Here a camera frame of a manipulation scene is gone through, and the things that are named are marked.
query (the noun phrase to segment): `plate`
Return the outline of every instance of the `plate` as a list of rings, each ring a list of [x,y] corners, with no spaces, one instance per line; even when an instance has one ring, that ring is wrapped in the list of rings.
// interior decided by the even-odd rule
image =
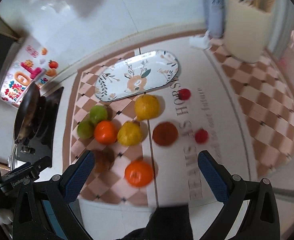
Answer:
[[[95,96],[103,102],[111,102],[160,88],[175,77],[179,68],[172,53],[149,51],[106,68],[96,81]]]

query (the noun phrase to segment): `gray bottle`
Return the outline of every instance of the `gray bottle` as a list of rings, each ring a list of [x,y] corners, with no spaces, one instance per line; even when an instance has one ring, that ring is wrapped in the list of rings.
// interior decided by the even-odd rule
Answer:
[[[214,38],[221,38],[224,33],[224,0],[203,0],[206,27]]]

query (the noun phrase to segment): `knife block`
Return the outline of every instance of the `knife block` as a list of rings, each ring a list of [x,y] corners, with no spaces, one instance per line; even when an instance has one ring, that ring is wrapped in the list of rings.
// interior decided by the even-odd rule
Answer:
[[[266,46],[272,14],[250,6],[248,1],[228,0],[224,43],[236,58],[255,63]]]

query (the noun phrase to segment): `stove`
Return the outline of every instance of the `stove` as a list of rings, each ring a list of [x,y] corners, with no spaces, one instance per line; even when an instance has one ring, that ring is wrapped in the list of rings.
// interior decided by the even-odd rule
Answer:
[[[45,156],[49,156],[52,160],[53,136],[63,89],[61,87],[47,97],[40,98],[33,120],[37,124],[36,129],[18,145],[17,160],[34,163]]]

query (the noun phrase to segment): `metal bolt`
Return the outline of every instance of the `metal bolt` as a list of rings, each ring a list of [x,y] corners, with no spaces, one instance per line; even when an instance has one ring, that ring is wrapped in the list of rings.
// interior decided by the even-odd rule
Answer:
[[[28,185],[29,183],[30,183],[30,179],[25,179],[23,182],[24,185]]]
[[[60,180],[60,175],[53,175],[53,177],[51,179],[53,181],[58,181],[58,180]]]
[[[233,175],[233,180],[240,181],[241,177],[239,175],[235,174],[235,175]]]
[[[266,179],[266,178],[263,179],[263,183],[266,184],[266,185],[268,185],[268,184],[270,183],[270,182],[269,182],[269,179]]]

